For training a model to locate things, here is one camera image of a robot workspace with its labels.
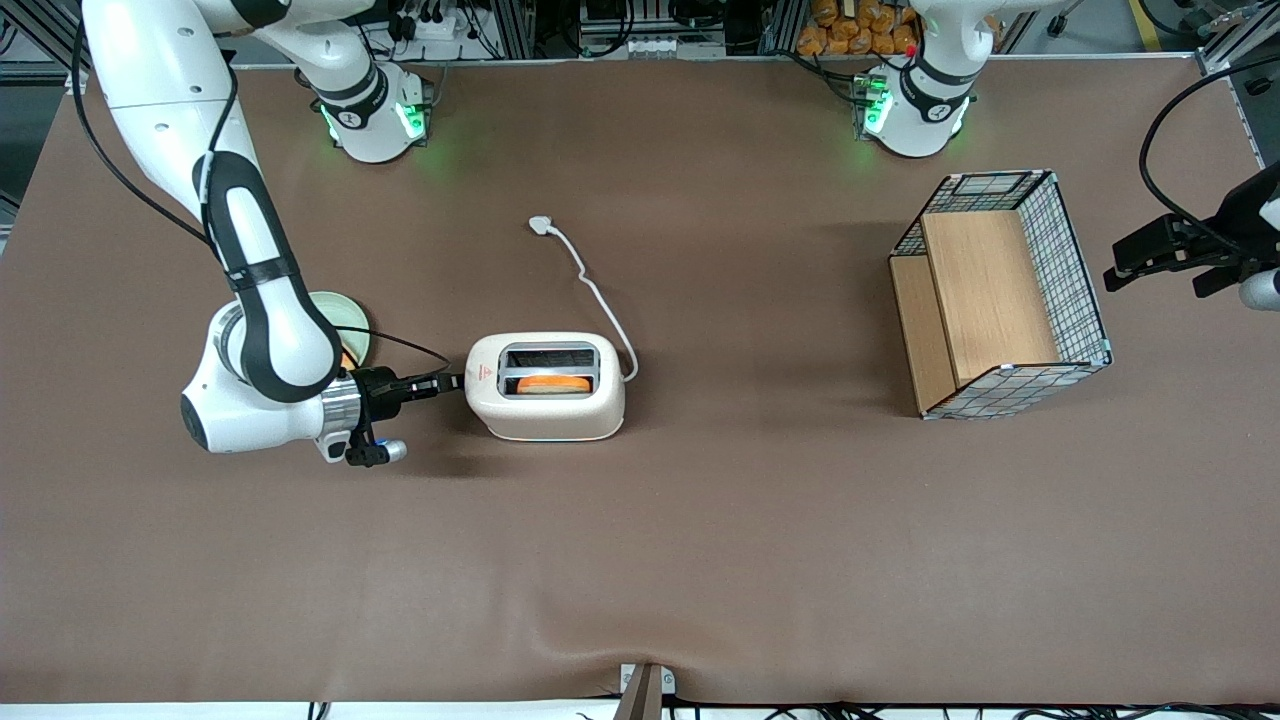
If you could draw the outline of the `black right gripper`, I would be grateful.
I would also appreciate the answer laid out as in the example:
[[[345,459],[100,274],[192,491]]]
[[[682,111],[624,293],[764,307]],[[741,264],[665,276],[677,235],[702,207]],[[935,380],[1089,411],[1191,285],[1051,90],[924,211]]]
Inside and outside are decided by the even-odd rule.
[[[370,366],[355,369],[349,377],[360,395],[360,419],[351,433],[352,441],[367,441],[375,423],[397,418],[404,398],[435,398],[465,387],[465,378],[451,372],[399,378],[388,366]]]

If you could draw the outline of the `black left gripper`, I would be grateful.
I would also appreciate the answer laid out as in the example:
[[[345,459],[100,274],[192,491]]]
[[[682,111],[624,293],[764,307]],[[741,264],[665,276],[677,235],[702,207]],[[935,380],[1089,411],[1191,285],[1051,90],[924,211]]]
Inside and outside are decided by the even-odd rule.
[[[1230,190],[1213,214],[1213,229],[1228,251],[1242,264],[1212,266],[1198,274],[1192,287],[1197,299],[1207,299],[1239,284],[1247,263],[1262,269],[1277,268],[1279,165],[1268,165]],[[1165,272],[1210,266],[1219,260],[1219,242],[1178,215],[1162,215],[1112,245],[1114,266],[1103,274],[1107,292]]]

